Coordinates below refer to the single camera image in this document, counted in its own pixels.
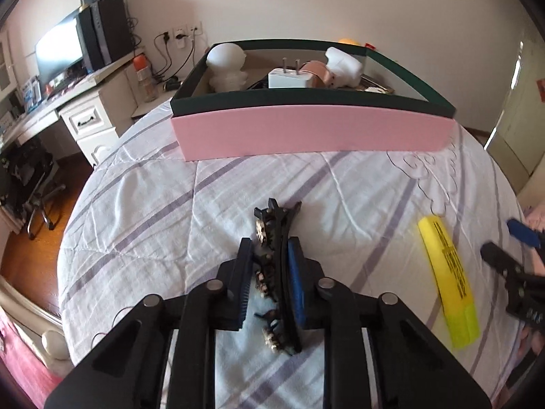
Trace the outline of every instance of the white power adapter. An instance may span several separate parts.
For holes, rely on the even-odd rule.
[[[314,75],[310,72],[299,71],[299,60],[297,69],[286,69],[284,58],[284,69],[279,67],[269,72],[269,89],[279,88],[311,88]]]

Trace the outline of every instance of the bed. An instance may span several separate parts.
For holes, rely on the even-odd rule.
[[[503,282],[479,255],[492,240],[530,269],[506,220],[521,219],[501,170],[461,126],[436,153],[336,152],[185,162],[168,102],[138,121],[89,178],[58,258],[59,305],[77,364],[145,295],[189,291],[255,238],[254,207],[302,201],[292,227],[327,276],[370,296],[395,292],[491,399],[516,360],[522,324],[505,313]],[[452,349],[417,223],[443,217],[464,263],[481,337]],[[293,357],[265,347],[270,305],[252,292],[239,333],[216,345],[216,406],[322,407],[320,333]]]

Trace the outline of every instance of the desk drawer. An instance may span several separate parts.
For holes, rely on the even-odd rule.
[[[115,127],[95,133],[90,137],[78,140],[77,145],[85,157],[96,167],[110,155],[110,150],[116,145],[119,135]]]
[[[61,117],[76,141],[113,127],[98,94],[61,110]]]

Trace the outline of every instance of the pink object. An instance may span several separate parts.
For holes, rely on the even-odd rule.
[[[309,61],[303,65],[301,72],[308,72],[316,76],[315,80],[317,84],[315,87],[317,88],[328,88],[333,81],[333,75],[328,67],[321,61]]]
[[[289,105],[216,110],[171,119],[185,161],[340,150],[433,152],[456,121],[369,106]]]
[[[52,374],[36,358],[30,348],[21,340],[13,322],[1,307],[0,333],[4,342],[4,350],[0,350],[0,358],[21,389],[32,400],[32,403],[38,409],[42,409],[45,400],[62,379]]]

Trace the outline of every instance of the black cable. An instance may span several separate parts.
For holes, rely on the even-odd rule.
[[[193,61],[193,67],[195,67],[195,31],[196,28],[193,28],[193,56],[191,61]]]
[[[171,63],[170,63],[170,65],[168,65],[168,68],[167,68],[167,69],[165,69],[163,72],[161,72],[161,74],[163,74],[163,75],[164,75],[165,73],[167,73],[167,71],[168,71],[168,70],[172,67],[172,65],[173,65],[172,57],[171,57],[171,55],[170,55],[170,51],[168,50],[168,44],[167,44],[167,42],[165,42],[165,50],[167,51],[167,57],[170,59],[170,62],[171,62]]]
[[[133,41],[133,50],[136,55],[136,48],[142,43],[142,38],[134,33],[136,26],[138,25],[138,18],[133,17],[129,10],[129,1],[125,0],[125,16],[127,17],[127,25],[129,27],[129,32],[131,34],[131,39]]]
[[[189,55],[187,56],[187,58],[185,59],[184,61],[184,64],[182,64],[180,66],[180,68],[175,72],[173,73],[170,77],[167,78],[167,81],[170,80],[173,76],[175,76],[178,72],[180,72],[182,70],[182,68],[186,65],[186,63],[189,61],[189,58],[191,57],[191,54],[194,52],[195,50],[195,42],[193,42],[193,44],[191,45],[191,51],[189,53]]]
[[[165,65],[161,68],[160,71],[157,71],[153,74],[153,76],[156,76],[156,75],[159,75],[160,73],[162,73],[168,66],[168,58],[165,57],[165,54],[163,54],[162,50],[159,49],[159,46],[157,46],[157,39],[163,34],[159,34],[157,35],[154,39],[153,39],[153,45],[155,46],[155,48],[157,49],[157,51],[161,54],[161,56],[163,57],[163,59],[165,60]]]

